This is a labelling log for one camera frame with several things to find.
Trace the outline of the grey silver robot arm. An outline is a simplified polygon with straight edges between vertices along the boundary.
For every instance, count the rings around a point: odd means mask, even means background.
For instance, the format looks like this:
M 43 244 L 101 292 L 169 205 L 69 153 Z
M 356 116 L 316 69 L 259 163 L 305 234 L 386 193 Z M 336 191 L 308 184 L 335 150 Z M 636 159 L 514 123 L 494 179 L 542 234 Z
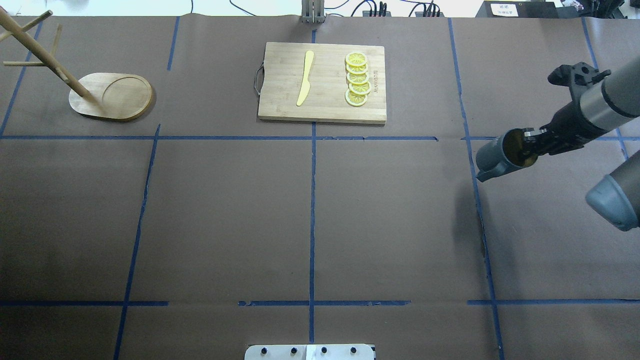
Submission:
M 547 77 L 567 87 L 570 102 L 539 129 L 526 128 L 516 159 L 558 155 L 582 149 L 587 143 L 636 120 L 640 114 L 638 57 L 622 67 L 599 70 L 587 63 L 562 64 Z M 639 155 L 629 157 L 590 191 L 588 205 L 621 231 L 639 227 Z

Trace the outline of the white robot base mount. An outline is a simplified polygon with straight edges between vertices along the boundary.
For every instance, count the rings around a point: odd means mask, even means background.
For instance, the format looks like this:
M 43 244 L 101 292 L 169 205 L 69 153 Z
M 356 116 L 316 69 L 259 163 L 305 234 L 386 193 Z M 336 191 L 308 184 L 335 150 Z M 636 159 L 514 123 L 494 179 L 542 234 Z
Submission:
M 375 347 L 365 343 L 256 344 L 247 347 L 245 360 L 375 360 Z

